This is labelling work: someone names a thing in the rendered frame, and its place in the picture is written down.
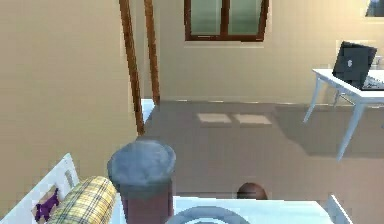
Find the white table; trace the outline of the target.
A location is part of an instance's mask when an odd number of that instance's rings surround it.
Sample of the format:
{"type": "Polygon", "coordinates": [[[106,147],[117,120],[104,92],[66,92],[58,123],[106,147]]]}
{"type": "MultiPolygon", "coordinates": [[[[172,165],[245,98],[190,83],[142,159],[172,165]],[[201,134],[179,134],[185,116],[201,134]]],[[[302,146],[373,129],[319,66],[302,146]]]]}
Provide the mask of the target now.
{"type": "MultiPolygon", "coordinates": [[[[119,200],[119,206],[120,214],[124,215],[121,198],[119,200]]],[[[316,201],[263,201],[254,199],[172,197],[173,215],[195,206],[217,206],[226,208],[238,213],[249,221],[250,224],[334,224],[325,209],[316,201]]],[[[127,223],[125,218],[113,218],[113,224],[127,223]]],[[[211,218],[202,218],[190,221],[187,224],[225,223],[211,218]]]]}

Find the brown framed window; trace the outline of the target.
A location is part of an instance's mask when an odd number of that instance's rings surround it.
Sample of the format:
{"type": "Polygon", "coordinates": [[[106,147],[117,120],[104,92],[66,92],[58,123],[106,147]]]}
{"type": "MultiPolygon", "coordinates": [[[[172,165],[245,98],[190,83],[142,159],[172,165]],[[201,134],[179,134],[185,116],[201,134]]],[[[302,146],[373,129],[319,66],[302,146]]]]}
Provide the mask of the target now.
{"type": "Polygon", "coordinates": [[[263,42],[270,0],[184,0],[186,41],[263,42]]]}

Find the white desk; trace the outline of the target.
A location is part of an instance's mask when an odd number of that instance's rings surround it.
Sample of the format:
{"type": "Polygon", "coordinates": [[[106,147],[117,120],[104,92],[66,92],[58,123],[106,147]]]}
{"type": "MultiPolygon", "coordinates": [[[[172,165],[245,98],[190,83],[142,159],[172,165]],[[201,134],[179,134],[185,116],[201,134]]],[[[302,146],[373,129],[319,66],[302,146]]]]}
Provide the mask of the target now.
{"type": "Polygon", "coordinates": [[[345,95],[350,96],[352,99],[351,103],[354,105],[348,128],[340,145],[338,146],[336,160],[340,161],[343,158],[345,150],[348,147],[365,108],[373,104],[384,104],[384,91],[362,91],[334,77],[331,69],[313,69],[312,72],[315,74],[315,89],[313,91],[310,106],[303,119],[304,123],[308,121],[313,109],[315,108],[322,83],[327,83],[328,85],[334,87],[337,90],[338,95],[341,97],[344,97],[345,95]]]}

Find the black laptop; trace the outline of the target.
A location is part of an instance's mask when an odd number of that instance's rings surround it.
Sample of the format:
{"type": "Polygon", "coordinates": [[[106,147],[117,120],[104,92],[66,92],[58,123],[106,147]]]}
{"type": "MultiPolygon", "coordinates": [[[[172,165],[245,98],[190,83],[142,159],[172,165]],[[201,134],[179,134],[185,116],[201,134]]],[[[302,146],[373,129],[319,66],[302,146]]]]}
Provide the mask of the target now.
{"type": "Polygon", "coordinates": [[[368,75],[376,52],[375,47],[343,41],[333,76],[362,91],[384,91],[384,81],[368,75]]]}

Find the brown wooden door frame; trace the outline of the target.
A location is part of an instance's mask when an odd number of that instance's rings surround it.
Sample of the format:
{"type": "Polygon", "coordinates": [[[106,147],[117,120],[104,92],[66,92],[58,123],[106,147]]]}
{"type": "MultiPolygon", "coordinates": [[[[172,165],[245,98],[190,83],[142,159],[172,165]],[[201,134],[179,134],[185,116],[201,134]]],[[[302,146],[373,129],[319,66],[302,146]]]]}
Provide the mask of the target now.
{"type": "MultiPolygon", "coordinates": [[[[152,86],[152,101],[155,105],[160,104],[159,69],[157,63],[156,33],[154,23],[153,0],[143,0],[144,14],[147,31],[148,56],[150,64],[150,78],[152,86]]],[[[130,12],[130,0],[119,0],[121,24],[123,29],[125,53],[131,83],[131,93],[134,106],[137,134],[145,133],[144,119],[141,105],[139,73],[134,46],[132,18],[130,12]]]]}

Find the yellow plaid pillow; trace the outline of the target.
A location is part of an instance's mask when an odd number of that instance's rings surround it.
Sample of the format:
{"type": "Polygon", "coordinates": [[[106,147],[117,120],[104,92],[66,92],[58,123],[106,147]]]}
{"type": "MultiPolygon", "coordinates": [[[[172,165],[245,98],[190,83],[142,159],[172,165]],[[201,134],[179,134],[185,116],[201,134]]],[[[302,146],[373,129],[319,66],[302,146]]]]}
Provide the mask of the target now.
{"type": "Polygon", "coordinates": [[[66,195],[47,224],[109,224],[116,194],[108,178],[89,177],[66,195]]]}

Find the white framed wall picture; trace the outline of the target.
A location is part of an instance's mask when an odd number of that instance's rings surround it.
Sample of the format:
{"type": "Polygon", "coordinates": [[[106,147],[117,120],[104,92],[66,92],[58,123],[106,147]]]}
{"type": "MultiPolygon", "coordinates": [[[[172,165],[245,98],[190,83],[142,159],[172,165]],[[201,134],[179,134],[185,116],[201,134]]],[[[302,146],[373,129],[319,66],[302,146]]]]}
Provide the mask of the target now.
{"type": "Polygon", "coordinates": [[[384,0],[369,0],[365,16],[371,18],[384,18],[384,0]]]}

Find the grey topped maroon stool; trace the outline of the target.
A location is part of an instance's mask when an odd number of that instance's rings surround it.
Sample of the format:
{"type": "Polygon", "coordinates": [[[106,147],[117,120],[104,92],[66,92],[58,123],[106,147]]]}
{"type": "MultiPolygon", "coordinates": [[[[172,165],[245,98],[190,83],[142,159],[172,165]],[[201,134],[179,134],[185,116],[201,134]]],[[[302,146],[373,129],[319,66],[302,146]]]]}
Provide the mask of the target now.
{"type": "Polygon", "coordinates": [[[173,215],[174,150],[157,140],[136,140],[107,163],[108,177],[121,196],[127,224],[165,224],[173,215]]]}

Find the brown ball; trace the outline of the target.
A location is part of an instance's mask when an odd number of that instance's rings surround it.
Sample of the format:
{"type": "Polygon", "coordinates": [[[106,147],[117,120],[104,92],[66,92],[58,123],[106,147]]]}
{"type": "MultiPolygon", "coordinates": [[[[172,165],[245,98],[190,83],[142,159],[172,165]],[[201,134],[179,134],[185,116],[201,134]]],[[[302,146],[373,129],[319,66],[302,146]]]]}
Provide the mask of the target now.
{"type": "Polygon", "coordinates": [[[255,199],[255,200],[267,200],[268,196],[265,189],[252,182],[247,182],[241,185],[236,194],[237,199],[255,199]]]}

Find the grey round plate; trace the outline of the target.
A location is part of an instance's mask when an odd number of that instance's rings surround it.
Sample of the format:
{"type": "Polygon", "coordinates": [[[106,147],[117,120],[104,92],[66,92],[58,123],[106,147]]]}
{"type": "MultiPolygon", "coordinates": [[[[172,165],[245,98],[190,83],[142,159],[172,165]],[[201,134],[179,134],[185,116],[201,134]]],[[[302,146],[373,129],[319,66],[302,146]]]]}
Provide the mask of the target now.
{"type": "Polygon", "coordinates": [[[238,213],[217,206],[195,206],[188,208],[170,217],[165,224],[187,224],[190,221],[202,218],[219,220],[225,224],[250,224],[249,221],[238,213]]]}

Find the purple cloth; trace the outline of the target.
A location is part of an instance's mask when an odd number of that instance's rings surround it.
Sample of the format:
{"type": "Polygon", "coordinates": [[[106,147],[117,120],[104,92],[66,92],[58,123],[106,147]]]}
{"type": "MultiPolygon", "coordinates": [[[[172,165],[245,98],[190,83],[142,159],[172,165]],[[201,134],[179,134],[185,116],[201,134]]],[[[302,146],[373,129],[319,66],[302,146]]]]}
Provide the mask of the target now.
{"type": "Polygon", "coordinates": [[[44,218],[45,221],[49,220],[50,212],[52,211],[53,207],[60,204],[58,199],[58,191],[59,189],[56,188],[54,194],[50,198],[48,198],[44,203],[38,203],[36,205],[36,222],[39,222],[41,218],[44,218]]]}

